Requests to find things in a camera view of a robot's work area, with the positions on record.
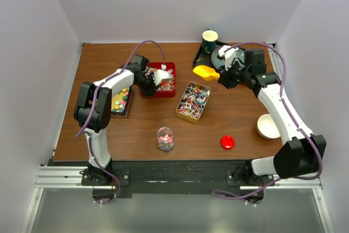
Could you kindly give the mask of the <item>red tin swirl lollipops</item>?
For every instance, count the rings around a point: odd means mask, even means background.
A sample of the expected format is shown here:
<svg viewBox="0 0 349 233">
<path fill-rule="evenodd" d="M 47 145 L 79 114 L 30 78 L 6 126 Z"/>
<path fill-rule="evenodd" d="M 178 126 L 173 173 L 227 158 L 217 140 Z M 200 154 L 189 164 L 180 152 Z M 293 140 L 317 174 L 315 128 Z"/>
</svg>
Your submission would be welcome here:
<svg viewBox="0 0 349 233">
<path fill-rule="evenodd" d="M 143 71 L 145 75 L 149 75 L 150 73 L 154 73 L 157 69 L 160 69 L 163 64 L 161 62 L 148 62 L 146 64 L 146 67 Z M 171 80 L 162 82 L 160 87 L 157 89 L 155 95 L 153 97 L 155 98 L 172 98 L 176 94 L 176 66 L 173 62 L 166 62 L 166 70 L 171 74 Z M 145 97 L 141 90 L 139 89 L 139 93 L 144 98 L 150 98 Z"/>
</svg>

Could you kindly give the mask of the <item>yellow plastic scoop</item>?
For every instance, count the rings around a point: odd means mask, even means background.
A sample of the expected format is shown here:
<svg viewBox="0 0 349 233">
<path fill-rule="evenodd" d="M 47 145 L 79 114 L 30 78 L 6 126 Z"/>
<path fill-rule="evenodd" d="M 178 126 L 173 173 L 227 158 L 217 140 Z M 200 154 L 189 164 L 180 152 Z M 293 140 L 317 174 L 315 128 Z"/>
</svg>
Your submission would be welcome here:
<svg viewBox="0 0 349 233">
<path fill-rule="evenodd" d="M 220 74 L 215 69 L 206 65 L 198 65 L 193 70 L 193 73 L 204 79 L 205 81 L 218 81 Z"/>
</svg>

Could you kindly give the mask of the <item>tin of star candies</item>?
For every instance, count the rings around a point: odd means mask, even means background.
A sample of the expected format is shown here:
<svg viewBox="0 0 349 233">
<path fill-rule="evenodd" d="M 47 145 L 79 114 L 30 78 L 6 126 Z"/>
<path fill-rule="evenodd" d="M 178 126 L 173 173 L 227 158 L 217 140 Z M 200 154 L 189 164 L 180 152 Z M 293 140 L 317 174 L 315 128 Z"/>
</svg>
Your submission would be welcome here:
<svg viewBox="0 0 349 233">
<path fill-rule="evenodd" d="M 111 116 L 126 118 L 131 100 L 131 87 L 123 88 L 112 98 Z"/>
</svg>

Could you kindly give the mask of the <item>gold tin of lollipops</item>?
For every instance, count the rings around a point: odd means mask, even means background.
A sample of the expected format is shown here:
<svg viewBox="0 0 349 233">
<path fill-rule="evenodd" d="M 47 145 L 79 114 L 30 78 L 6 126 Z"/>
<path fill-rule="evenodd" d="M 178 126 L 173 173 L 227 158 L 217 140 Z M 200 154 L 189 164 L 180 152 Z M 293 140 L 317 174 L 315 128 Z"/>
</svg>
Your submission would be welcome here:
<svg viewBox="0 0 349 233">
<path fill-rule="evenodd" d="M 191 123 L 198 123 L 210 93 L 211 88 L 190 81 L 176 107 L 176 116 Z"/>
</svg>

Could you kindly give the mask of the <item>clear plastic jar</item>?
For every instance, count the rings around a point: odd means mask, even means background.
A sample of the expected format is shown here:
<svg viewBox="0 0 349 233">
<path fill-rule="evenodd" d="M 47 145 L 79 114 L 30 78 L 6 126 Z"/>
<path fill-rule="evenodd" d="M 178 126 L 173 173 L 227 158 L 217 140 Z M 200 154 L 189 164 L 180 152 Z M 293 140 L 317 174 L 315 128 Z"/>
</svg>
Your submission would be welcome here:
<svg viewBox="0 0 349 233">
<path fill-rule="evenodd" d="M 174 146 L 173 132 L 169 127 L 161 127 L 157 132 L 157 144 L 160 150 L 170 151 Z"/>
</svg>

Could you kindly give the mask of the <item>red jar lid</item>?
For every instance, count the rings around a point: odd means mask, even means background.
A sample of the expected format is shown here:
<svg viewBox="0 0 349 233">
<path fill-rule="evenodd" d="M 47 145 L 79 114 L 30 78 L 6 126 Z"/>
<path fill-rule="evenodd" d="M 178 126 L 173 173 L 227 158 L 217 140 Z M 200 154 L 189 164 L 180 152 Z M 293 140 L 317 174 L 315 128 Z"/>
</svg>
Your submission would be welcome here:
<svg viewBox="0 0 349 233">
<path fill-rule="evenodd" d="M 235 146 L 235 140 L 232 136 L 225 135 L 220 139 L 220 144 L 222 148 L 226 150 L 231 150 Z"/>
</svg>

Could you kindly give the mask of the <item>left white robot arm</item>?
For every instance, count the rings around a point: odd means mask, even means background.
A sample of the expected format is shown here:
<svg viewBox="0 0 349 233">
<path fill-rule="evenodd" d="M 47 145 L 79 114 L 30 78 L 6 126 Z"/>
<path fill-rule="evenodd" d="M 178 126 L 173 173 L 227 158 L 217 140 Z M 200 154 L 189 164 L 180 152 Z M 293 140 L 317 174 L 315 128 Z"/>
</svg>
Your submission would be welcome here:
<svg viewBox="0 0 349 233">
<path fill-rule="evenodd" d="M 83 176 L 101 185 L 117 181 L 112 172 L 112 158 L 107 148 L 106 128 L 111 120 L 112 98 L 126 87 L 136 85 L 146 96 L 154 96 L 164 81 L 171 78 L 162 66 L 147 73 L 149 60 L 136 56 L 113 74 L 96 82 L 84 82 L 79 90 L 74 119 L 85 135 L 89 151 L 88 166 Z"/>
</svg>

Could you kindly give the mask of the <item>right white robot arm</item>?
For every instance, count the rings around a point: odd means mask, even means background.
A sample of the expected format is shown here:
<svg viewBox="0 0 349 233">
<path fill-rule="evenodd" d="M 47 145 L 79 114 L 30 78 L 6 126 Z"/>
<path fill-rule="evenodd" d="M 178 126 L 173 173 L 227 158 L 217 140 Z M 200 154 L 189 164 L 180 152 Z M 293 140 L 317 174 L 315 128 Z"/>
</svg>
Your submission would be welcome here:
<svg viewBox="0 0 349 233">
<path fill-rule="evenodd" d="M 263 175 L 309 180 L 308 174 L 319 177 L 323 170 L 322 157 L 326 148 L 323 135 L 315 135 L 296 113 L 290 103 L 283 82 L 275 72 L 267 72 L 263 50 L 244 50 L 240 63 L 238 48 L 224 45 L 217 58 L 224 62 L 218 69 L 218 82 L 226 88 L 243 84 L 253 91 L 274 121 L 283 146 L 273 157 L 253 159 L 243 171 L 243 180 L 254 186 Z"/>
</svg>

